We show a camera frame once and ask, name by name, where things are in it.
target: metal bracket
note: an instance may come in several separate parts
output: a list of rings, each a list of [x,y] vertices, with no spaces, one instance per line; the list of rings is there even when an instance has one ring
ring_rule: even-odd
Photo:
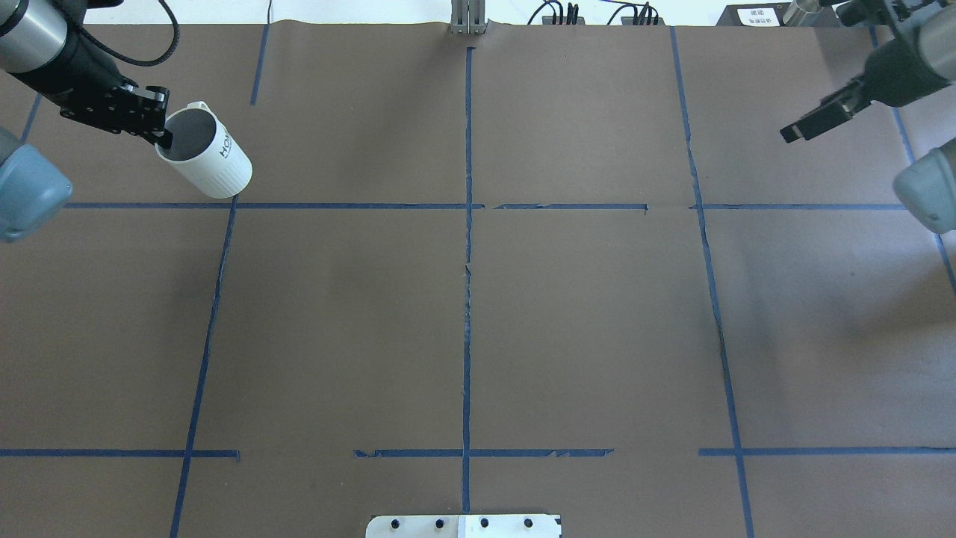
[[[453,34],[484,34],[487,29],[485,0],[451,0]]]
[[[368,522],[365,538],[561,538],[561,516],[379,516]]]

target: cup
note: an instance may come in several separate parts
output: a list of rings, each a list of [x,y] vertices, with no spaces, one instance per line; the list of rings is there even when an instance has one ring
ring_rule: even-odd
[[[204,102],[174,112],[166,130],[172,145],[156,153],[206,196],[230,198],[249,184],[252,162]]]

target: white label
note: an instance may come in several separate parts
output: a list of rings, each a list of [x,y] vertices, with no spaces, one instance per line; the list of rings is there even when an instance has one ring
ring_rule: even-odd
[[[750,8],[737,10],[737,16],[744,26],[780,26],[773,8]]]

